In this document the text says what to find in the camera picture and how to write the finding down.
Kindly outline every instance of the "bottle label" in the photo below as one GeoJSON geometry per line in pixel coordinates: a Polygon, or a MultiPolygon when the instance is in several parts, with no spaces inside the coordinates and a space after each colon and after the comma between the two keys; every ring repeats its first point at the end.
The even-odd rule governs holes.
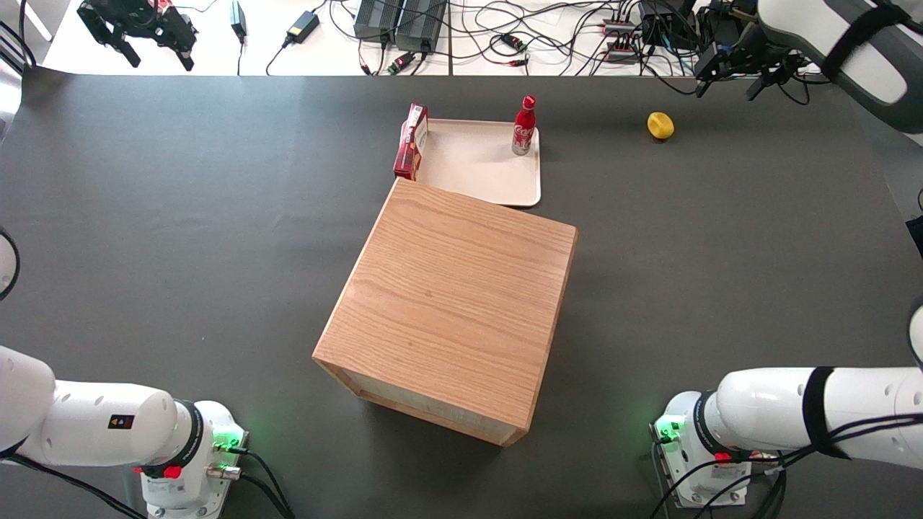
{"type": "Polygon", "coordinates": [[[532,134],[535,127],[524,128],[521,125],[513,127],[513,151],[524,154],[532,146],[532,134]]]}

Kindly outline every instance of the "red snack box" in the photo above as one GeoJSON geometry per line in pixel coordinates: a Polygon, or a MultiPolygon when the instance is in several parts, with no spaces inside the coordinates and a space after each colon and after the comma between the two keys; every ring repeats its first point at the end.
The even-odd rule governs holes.
{"type": "Polygon", "coordinates": [[[412,103],[407,120],[401,126],[401,144],[394,159],[394,174],[408,180],[416,180],[426,148],[429,112],[422,104],[412,103]]]}

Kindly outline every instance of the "cardboard box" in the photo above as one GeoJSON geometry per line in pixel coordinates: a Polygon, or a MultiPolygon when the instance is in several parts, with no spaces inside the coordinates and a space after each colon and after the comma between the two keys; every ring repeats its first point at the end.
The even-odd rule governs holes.
{"type": "Polygon", "coordinates": [[[532,425],[576,240],[398,178],[313,358],[370,402],[510,445],[532,425]]]}
{"type": "Polygon", "coordinates": [[[401,126],[401,143],[398,156],[394,159],[394,174],[408,180],[416,180],[420,161],[426,150],[426,136],[429,132],[429,112],[422,104],[410,105],[407,120],[401,126]]]}

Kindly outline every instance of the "wooden box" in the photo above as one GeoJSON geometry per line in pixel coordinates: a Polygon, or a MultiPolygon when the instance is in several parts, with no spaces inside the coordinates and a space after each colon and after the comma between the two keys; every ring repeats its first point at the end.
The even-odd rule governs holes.
{"type": "Polygon", "coordinates": [[[497,445],[529,430],[577,229],[398,178],[312,357],[497,445]]]}

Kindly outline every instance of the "wooden box side panel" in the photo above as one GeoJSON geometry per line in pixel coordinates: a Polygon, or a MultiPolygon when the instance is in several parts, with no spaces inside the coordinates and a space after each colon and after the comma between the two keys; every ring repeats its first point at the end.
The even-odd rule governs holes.
{"type": "Polygon", "coordinates": [[[412,392],[394,384],[375,380],[361,373],[341,368],[345,376],[358,388],[358,396],[369,402],[384,405],[462,434],[496,445],[508,445],[508,441],[519,431],[516,427],[501,421],[478,415],[457,405],[446,404],[434,398],[412,392]]]}

